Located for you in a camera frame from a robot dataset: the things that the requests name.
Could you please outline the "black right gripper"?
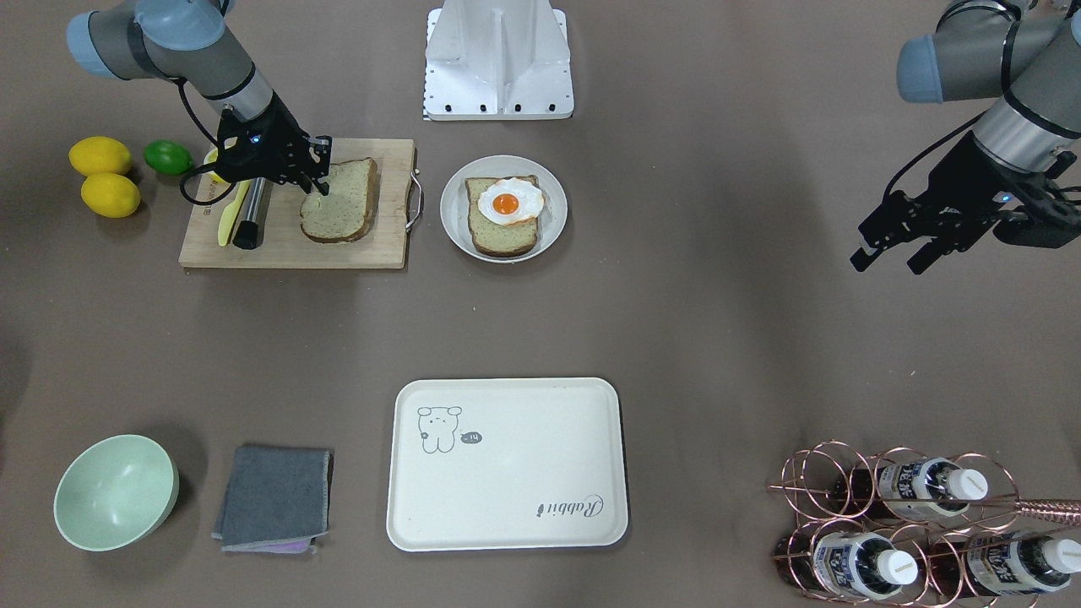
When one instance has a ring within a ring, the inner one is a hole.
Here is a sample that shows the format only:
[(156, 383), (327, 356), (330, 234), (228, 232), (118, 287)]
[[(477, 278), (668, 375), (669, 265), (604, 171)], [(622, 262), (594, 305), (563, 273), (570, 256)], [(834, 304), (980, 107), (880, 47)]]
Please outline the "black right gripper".
[(297, 185), (304, 193), (329, 195), (332, 136), (309, 136), (273, 97), (265, 111), (243, 121), (232, 109), (221, 113), (216, 173), (229, 183), (266, 179)]

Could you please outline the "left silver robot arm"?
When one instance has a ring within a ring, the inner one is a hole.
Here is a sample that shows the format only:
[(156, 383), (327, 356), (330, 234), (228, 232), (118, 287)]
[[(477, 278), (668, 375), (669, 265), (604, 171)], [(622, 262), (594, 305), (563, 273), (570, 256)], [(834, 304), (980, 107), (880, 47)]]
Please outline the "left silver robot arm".
[(950, 134), (956, 145), (909, 197), (889, 183), (860, 222), (850, 264), (864, 272), (884, 251), (923, 240), (909, 269), (964, 252), (992, 232), (1000, 242), (1064, 247), (1078, 237), (1078, 201), (1057, 179), (1076, 162), (1080, 132), (1078, 3), (1062, 17), (1027, 17), (1029, 1), (951, 1), (933, 34), (899, 52), (903, 100), (992, 100)]

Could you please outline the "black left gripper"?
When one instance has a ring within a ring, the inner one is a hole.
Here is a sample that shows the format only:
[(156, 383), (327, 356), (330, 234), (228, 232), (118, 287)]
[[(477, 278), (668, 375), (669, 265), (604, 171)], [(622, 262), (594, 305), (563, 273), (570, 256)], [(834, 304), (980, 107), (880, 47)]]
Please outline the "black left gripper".
[(1040, 191), (1059, 198), (1049, 172), (1007, 168), (983, 150), (975, 136), (965, 135), (931, 170), (926, 190), (915, 198), (889, 193), (860, 222), (860, 249), (850, 265), (865, 272), (891, 247), (924, 238), (927, 242), (907, 261), (911, 273), (923, 274), (958, 246), (976, 243), (993, 230), (1001, 211), (1017, 207), (1001, 203), (997, 196), (1002, 191), (1032, 197)]

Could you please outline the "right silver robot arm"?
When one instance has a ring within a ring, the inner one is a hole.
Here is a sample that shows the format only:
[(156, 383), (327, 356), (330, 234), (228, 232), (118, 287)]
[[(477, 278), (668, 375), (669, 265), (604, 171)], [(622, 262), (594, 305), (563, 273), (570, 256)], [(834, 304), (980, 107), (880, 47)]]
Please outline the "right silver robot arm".
[(286, 109), (228, 30), (225, 1), (124, 1), (74, 16), (67, 47), (86, 72), (185, 81), (219, 114), (214, 172), (328, 195), (332, 138), (312, 136)]

